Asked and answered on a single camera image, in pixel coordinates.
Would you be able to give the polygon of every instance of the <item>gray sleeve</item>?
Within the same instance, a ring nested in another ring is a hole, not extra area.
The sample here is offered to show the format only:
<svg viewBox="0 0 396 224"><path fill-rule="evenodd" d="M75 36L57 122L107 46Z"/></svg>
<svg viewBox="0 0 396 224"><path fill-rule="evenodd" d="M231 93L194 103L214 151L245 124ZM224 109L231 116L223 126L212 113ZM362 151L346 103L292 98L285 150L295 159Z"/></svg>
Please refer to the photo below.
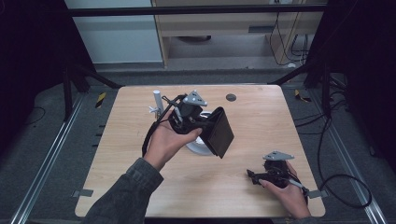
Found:
<svg viewBox="0 0 396 224"><path fill-rule="evenodd" d="M162 182L163 177L154 167L138 159L96 201L82 223L143 223L149 197Z"/></svg>

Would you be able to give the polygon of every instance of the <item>wall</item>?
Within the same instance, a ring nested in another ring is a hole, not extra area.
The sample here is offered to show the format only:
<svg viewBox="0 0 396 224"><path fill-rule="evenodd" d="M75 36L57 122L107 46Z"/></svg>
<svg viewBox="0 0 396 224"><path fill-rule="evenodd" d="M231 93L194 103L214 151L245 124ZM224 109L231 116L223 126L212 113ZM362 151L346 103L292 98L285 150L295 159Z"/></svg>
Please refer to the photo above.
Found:
<svg viewBox="0 0 396 224"><path fill-rule="evenodd" d="M151 7L149 0L65 0L69 8ZM162 63L153 16L74 18L92 61Z"/></svg>

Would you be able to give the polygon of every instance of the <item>person's right hand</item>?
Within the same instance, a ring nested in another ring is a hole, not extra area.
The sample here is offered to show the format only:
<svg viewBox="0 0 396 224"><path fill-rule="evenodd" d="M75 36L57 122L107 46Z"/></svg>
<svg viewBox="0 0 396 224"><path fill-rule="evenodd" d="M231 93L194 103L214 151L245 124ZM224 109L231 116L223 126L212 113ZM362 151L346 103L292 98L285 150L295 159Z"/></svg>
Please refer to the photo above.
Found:
<svg viewBox="0 0 396 224"><path fill-rule="evenodd" d="M290 163L288 161L286 161L286 163L290 172L297 176L296 171ZM292 217L300 219L311 216L300 188L292 184L288 184L285 188L281 189L266 180L259 181L263 187L271 191L280 200L283 207L285 207Z"/></svg>
<svg viewBox="0 0 396 224"><path fill-rule="evenodd" d="M152 134L148 144L148 152L144 156L144 159L158 171L161 171L181 147L194 141L202 132L201 128L197 128L187 134L176 133L168 120L171 114L172 111L167 112L163 117L163 122Z"/></svg>

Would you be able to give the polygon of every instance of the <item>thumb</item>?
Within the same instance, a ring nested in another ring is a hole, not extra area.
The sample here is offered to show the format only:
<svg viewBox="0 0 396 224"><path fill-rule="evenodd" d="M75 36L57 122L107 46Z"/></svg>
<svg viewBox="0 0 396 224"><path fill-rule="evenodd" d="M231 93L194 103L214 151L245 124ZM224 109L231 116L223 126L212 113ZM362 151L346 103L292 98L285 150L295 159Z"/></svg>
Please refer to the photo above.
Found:
<svg viewBox="0 0 396 224"><path fill-rule="evenodd" d="M275 186L273 183L271 183L271 182L269 182L267 180L262 180L262 179L260 179L259 182L262 184L263 187L268 189L273 194L275 194L275 195L278 194L279 188L277 186Z"/></svg>
<svg viewBox="0 0 396 224"><path fill-rule="evenodd" d="M195 139L197 139L197 137L202 133L202 128L197 128L192 130L191 132L189 132L188 134L185 134L184 136L186 137L188 142L192 142Z"/></svg>

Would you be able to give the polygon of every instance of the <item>silver bracket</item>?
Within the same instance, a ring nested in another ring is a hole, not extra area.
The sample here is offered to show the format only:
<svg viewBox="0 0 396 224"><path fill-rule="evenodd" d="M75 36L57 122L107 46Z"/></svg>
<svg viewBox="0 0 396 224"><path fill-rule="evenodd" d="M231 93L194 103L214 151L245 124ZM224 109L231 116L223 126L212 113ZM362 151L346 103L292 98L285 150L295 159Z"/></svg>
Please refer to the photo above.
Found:
<svg viewBox="0 0 396 224"><path fill-rule="evenodd" d="M286 161L294 159L294 156L279 151L273 151L270 154L263 156L262 158L268 161Z"/></svg>
<svg viewBox="0 0 396 224"><path fill-rule="evenodd" d="M308 191L308 197L310 199L317 198L317 197L326 198L328 196L329 196L329 193L326 190L318 190L317 189L317 190Z"/></svg>
<svg viewBox="0 0 396 224"><path fill-rule="evenodd" d="M178 120L180 120L180 122L183 122L183 118L181 117L180 110L177 107L175 107L175 112L177 114Z"/></svg>
<svg viewBox="0 0 396 224"><path fill-rule="evenodd" d="M73 191L72 195L70 196L73 198L78 198L79 196L91 197L92 195L93 195L92 189L82 189L82 190Z"/></svg>
<svg viewBox="0 0 396 224"><path fill-rule="evenodd" d="M188 96L184 97L183 102L188 105L207 106L207 102L202 99L197 91L192 91Z"/></svg>

